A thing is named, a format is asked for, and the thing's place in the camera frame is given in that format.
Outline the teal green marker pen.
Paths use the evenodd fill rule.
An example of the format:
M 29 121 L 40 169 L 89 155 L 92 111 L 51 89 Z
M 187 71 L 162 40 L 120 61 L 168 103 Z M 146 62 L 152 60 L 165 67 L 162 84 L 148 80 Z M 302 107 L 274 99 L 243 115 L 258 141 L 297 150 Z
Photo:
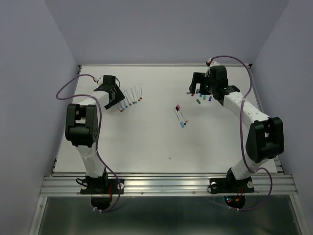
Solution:
M 131 88 L 131 91 L 132 91 L 132 96 L 133 96 L 133 99 L 134 99 L 134 103 L 137 104 L 137 97 L 136 97 L 136 93 L 134 91 L 134 88 Z

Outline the dark blue marker pen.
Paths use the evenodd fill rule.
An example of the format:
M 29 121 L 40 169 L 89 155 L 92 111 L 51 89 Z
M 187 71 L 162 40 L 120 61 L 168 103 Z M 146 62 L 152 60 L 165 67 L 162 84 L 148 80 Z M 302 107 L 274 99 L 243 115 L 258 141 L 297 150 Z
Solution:
M 126 93 L 126 95 L 127 95 L 127 101 L 128 101 L 128 103 L 129 103 L 129 106 L 131 106 L 131 105 L 133 104 L 133 102 L 132 102 L 132 99 L 131 99 L 131 97 L 130 97 L 129 92 L 128 92 L 127 89 L 125 90 L 125 93 Z

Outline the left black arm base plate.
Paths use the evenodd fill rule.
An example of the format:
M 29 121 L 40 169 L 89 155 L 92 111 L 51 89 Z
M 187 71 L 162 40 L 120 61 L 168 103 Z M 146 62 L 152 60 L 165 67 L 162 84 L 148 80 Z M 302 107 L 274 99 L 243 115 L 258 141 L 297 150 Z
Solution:
M 118 195 L 124 193 L 124 179 L 119 179 L 120 185 L 116 178 L 108 179 L 107 185 L 100 179 L 83 179 L 83 186 L 81 186 L 80 193 L 82 195 L 91 194 L 112 194 Z

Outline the light blue marker pen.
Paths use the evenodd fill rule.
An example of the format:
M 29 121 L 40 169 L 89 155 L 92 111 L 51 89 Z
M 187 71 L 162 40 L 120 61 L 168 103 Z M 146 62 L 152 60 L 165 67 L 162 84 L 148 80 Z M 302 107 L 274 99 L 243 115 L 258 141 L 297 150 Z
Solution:
M 124 104 L 125 108 L 128 108 L 128 104 L 126 102 L 126 99 L 123 99 L 123 104 Z

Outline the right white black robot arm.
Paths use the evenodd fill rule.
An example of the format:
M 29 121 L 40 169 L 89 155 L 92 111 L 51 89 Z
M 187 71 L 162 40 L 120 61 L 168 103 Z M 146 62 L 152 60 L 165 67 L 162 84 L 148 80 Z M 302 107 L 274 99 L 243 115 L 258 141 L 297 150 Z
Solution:
M 236 191 L 243 179 L 251 176 L 262 164 L 284 152 L 283 122 L 279 117 L 270 117 L 247 101 L 239 88 L 229 85 L 225 66 L 209 66 L 207 72 L 195 72 L 189 92 L 212 95 L 223 107 L 231 111 L 248 129 L 247 139 L 241 140 L 242 159 L 230 169 L 225 179 L 226 188 Z

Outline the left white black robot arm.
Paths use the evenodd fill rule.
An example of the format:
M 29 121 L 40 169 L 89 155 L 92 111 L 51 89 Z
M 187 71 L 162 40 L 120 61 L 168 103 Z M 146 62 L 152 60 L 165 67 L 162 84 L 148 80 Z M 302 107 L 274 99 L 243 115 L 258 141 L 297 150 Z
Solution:
M 119 80 L 113 75 L 103 75 L 94 81 L 98 87 L 91 95 L 81 95 L 84 100 L 67 106 L 65 137 L 79 152 L 86 169 L 85 179 L 78 179 L 78 184 L 83 190 L 103 193 L 109 188 L 109 180 L 98 150 L 102 121 L 100 99 L 108 95 L 109 101 L 104 108 L 109 109 L 125 96 Z

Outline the dark red marker pen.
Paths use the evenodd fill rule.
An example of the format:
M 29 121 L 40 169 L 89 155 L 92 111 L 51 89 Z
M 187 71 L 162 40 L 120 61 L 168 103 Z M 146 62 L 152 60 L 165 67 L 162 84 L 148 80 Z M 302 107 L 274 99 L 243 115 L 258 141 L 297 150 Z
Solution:
M 120 112 L 123 112 L 125 109 L 123 108 L 122 104 L 119 103 L 118 105 L 119 105 L 119 108 L 120 108 Z

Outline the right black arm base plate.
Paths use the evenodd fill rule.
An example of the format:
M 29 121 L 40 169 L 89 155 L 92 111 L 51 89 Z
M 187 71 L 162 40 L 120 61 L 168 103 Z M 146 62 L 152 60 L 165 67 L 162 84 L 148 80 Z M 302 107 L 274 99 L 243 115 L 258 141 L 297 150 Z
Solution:
M 227 178 L 211 178 L 210 179 L 210 192 L 212 194 L 219 193 L 253 193 L 254 187 L 252 178 L 246 178 L 243 180 L 228 180 Z

